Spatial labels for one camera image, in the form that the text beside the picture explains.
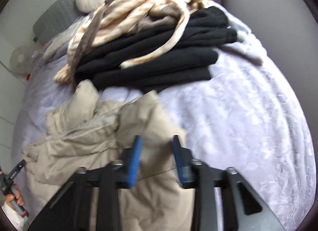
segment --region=white bedspread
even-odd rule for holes
[[[168,88],[159,94],[171,120],[187,131],[186,147],[211,167],[237,168],[259,192],[287,231],[303,220],[314,201],[316,170],[310,132],[300,104],[266,50],[248,36],[262,55],[255,67],[241,56],[215,49],[213,79]],[[66,64],[66,46],[44,62],[39,59],[28,84],[13,142],[13,162],[23,145],[45,132],[46,113],[72,96],[70,86],[52,83]],[[108,88],[101,99],[130,101],[138,90]],[[28,192],[25,175],[17,183],[31,219],[40,207]]]

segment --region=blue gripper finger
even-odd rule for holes
[[[143,139],[141,136],[136,135],[135,141],[132,147],[132,154],[128,166],[128,188],[135,186],[138,178],[140,155],[142,151]]]

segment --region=beige puffer jacket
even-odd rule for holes
[[[141,167],[137,185],[120,192],[123,230],[190,229],[194,193],[179,187],[171,151],[173,135],[183,141],[185,133],[155,92],[123,105],[99,101],[93,84],[81,82],[72,100],[48,114],[45,137],[23,148],[32,194],[45,205],[79,167],[104,167],[135,135],[143,138]]]

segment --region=quilted headboard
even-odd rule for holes
[[[57,0],[33,25],[35,41],[44,45],[54,36],[66,30],[79,16],[83,16],[75,0]]]

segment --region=black sweater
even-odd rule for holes
[[[97,89],[110,86],[136,87],[143,92],[160,92],[166,87],[211,79],[208,65],[217,61],[211,46],[237,40],[228,19],[216,7],[199,9],[190,17],[180,41],[171,51],[152,61],[127,69],[125,60],[146,55],[166,43],[175,25],[161,26],[135,35],[124,35],[83,57],[76,69],[77,83],[90,79]]]

